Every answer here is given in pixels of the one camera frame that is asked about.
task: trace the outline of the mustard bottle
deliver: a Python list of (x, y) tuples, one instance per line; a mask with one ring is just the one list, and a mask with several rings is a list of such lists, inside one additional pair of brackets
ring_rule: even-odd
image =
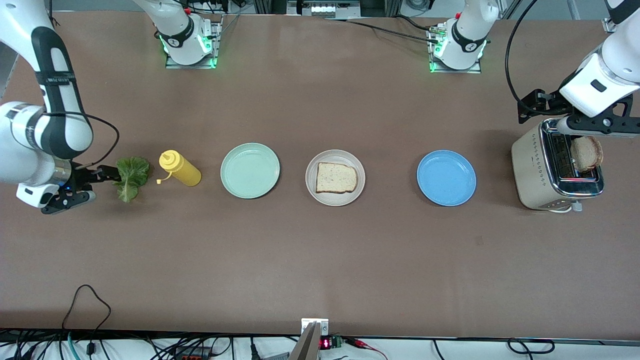
[(202, 179), (200, 171), (175, 150), (163, 152), (162, 155), (160, 155), (159, 161), (160, 167), (165, 169), (169, 173), (169, 176), (156, 180), (158, 184), (171, 176), (180, 180), (186, 186), (196, 186)]

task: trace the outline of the toast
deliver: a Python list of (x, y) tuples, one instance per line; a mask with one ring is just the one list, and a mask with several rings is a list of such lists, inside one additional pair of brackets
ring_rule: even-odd
[(602, 146), (593, 136), (574, 139), (571, 142), (571, 153), (579, 172), (589, 171), (602, 164)]
[(318, 163), (316, 193), (350, 193), (357, 185), (356, 169), (343, 164)]

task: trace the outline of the white plate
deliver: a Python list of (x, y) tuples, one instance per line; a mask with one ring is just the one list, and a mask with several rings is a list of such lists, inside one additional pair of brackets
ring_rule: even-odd
[[(318, 175), (318, 163), (335, 163), (343, 164), (356, 169), (358, 175), (358, 184), (356, 189), (350, 193), (316, 193), (316, 181)], [(364, 189), (364, 167), (360, 160), (352, 154), (343, 150), (327, 150), (319, 153), (307, 166), (307, 189), (311, 196), (319, 202), (329, 206), (343, 206), (349, 204), (360, 196)]]

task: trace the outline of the plate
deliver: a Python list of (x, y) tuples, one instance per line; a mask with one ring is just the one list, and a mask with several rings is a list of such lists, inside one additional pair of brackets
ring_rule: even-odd
[(429, 200), (442, 206), (458, 206), (476, 190), (476, 172), (464, 156), (437, 150), (418, 165), (418, 185)]
[(255, 199), (268, 193), (278, 182), (280, 161), (261, 143), (244, 143), (231, 150), (220, 167), (222, 185), (242, 199)]
[[(355, 190), (350, 193), (316, 193), (316, 178), (318, 175), (318, 163), (335, 163), (343, 164), (356, 169), (358, 176), (358, 183)], [(344, 206), (353, 202), (360, 196), (364, 189), (364, 167), (360, 163), (360, 160), (353, 156), (351, 153), (344, 150), (327, 150), (319, 153), (307, 166), (307, 189), (311, 196), (313, 196), (319, 202), (329, 206)]]

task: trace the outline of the lettuce leaf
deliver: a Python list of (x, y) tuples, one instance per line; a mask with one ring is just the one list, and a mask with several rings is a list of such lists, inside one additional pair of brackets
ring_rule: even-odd
[(138, 188), (147, 183), (149, 177), (149, 161), (145, 158), (133, 156), (116, 161), (120, 181), (115, 182), (118, 187), (118, 198), (124, 202), (131, 202), (138, 196)]

